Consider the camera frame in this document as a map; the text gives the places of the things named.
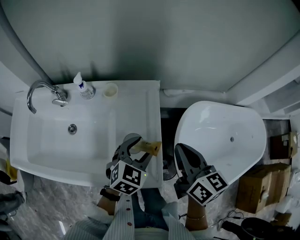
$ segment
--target forearm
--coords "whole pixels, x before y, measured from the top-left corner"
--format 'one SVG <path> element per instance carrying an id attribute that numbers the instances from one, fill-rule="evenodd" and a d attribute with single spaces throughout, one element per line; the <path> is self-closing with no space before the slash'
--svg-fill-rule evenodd
<path id="1" fill-rule="evenodd" d="M 119 192 L 110 188 L 108 188 L 106 192 L 119 196 Z M 117 203 L 116 201 L 111 201 L 108 198 L 102 196 L 97 206 L 107 211 L 108 215 L 114 215 L 116 203 Z"/>
<path id="2" fill-rule="evenodd" d="M 188 196 L 186 228 L 190 231 L 208 228 L 205 207 L 202 207 L 190 196 Z"/>

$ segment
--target tile floor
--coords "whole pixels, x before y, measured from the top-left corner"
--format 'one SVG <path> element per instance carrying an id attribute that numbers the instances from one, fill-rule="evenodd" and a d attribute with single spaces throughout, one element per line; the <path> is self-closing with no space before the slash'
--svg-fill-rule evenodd
<path id="1" fill-rule="evenodd" d="M 287 120 L 265 120 L 268 137 L 279 135 L 289 131 Z M 270 160 L 269 145 L 267 144 L 265 154 L 260 164 L 276 163 Z M 176 177 L 165 181 L 162 196 L 169 203 L 177 199 L 173 189 Z M 10 225 L 17 231 L 23 240 L 57 240 L 63 236 L 60 222 L 66 231 L 76 221 L 85 217 L 85 208 L 91 202 L 97 202 L 100 198 L 99 191 L 102 187 L 82 187 L 70 185 L 35 176 L 33 189 L 28 193 L 27 202 L 17 211 L 16 215 L 8 218 Z M 238 239 L 232 233 L 220 229 L 218 221 L 227 216 L 228 212 L 235 209 L 238 181 L 234 182 L 220 197 L 206 206 L 209 226 L 215 231 L 215 236 L 223 239 Z M 0 193 L 14 192 L 11 186 L 0 183 Z M 188 209 L 188 199 L 184 197 L 178 200 L 179 214 L 184 214 Z M 257 217 L 270 221 L 274 215 L 274 205 L 268 206 L 258 214 Z M 244 212 L 244 216 L 254 216 Z"/>

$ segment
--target bottle label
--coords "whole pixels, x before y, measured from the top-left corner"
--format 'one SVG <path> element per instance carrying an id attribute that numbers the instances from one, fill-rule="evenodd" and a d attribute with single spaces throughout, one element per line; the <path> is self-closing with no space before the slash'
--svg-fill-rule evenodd
<path id="1" fill-rule="evenodd" d="M 89 100 L 94 96 L 93 91 L 91 91 L 90 89 L 87 89 L 86 91 L 81 92 L 80 94 L 81 94 L 81 97 L 86 100 Z"/>

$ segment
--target sink drain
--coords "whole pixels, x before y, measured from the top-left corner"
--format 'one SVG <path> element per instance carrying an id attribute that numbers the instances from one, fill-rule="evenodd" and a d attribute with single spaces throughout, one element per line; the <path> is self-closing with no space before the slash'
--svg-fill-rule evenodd
<path id="1" fill-rule="evenodd" d="M 71 124 L 67 130 L 71 135 L 74 135 L 77 132 L 77 126 L 75 124 Z"/>

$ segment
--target jeans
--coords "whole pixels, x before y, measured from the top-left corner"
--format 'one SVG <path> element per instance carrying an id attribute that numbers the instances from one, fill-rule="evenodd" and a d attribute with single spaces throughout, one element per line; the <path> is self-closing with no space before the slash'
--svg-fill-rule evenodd
<path id="1" fill-rule="evenodd" d="M 168 226 L 161 212 L 166 202 L 160 195 L 158 188 L 143 188 L 141 189 L 141 193 L 144 200 L 145 211 L 143 211 L 139 205 L 137 193 L 132 194 L 135 228 L 154 227 L 168 231 Z"/>

